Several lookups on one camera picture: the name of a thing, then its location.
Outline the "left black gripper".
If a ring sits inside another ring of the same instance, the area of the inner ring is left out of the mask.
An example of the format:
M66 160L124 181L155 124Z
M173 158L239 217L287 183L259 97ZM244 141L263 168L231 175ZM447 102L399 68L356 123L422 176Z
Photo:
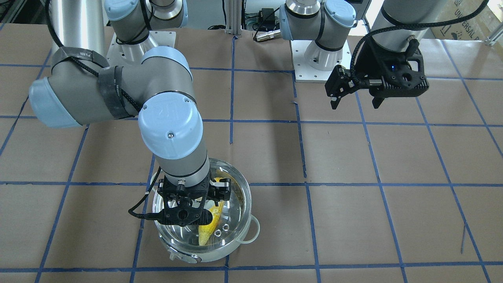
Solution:
M406 39L406 49L401 52L386 50L370 36L360 40L358 46L354 66L345 69L337 65L325 83L333 110L341 98L362 88L374 97L374 109L379 109L385 98L417 97L429 89L420 42L415 36Z

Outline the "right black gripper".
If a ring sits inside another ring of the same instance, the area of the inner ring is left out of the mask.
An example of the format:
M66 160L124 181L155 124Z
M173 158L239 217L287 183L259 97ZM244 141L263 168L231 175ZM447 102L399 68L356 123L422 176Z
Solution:
M156 221L165 225L185 227L191 224L207 225L216 217L215 212L205 208L207 200L214 202L230 200L231 179L208 174L199 184L188 187L183 181L172 184L167 177L161 179L157 193L162 197L163 209L156 212Z

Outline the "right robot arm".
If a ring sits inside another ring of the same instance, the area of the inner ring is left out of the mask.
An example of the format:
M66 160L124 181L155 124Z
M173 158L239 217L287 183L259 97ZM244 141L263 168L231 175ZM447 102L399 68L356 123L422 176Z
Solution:
M129 213L139 219L180 227L208 225L216 218L207 200L230 199L230 181L211 175L203 121L193 93L193 75L183 54L153 43L142 54L112 66L104 55L103 22L91 24L97 0L45 2L49 33L55 43L50 77L29 89L36 117L52 128L138 118L146 147L165 172L160 212ZM94 34L101 38L93 41Z

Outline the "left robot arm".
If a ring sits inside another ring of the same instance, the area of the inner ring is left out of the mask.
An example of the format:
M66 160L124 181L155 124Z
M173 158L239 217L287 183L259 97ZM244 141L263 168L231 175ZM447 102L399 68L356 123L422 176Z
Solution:
M360 39L348 67L329 56L339 56L357 22L357 11L345 0L288 0L279 7L281 36L309 40L307 60L331 74L325 91L332 109L343 97L366 88L374 108L387 98L418 97L429 89L420 40L429 28L457 24L479 15L484 0L471 14L449 21L436 19L445 0L385 0L371 31Z

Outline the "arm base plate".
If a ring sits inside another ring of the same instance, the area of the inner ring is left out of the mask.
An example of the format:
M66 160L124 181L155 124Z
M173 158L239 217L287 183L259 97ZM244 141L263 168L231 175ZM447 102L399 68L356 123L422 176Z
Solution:
M350 68L351 53L347 41L338 51L323 50L313 40L293 40L290 43L298 82L325 83L335 66Z
M175 31L150 31L149 37L136 45L118 45L116 34L113 34L111 44L105 56L110 66L133 66L142 62L143 55L157 46L175 47Z

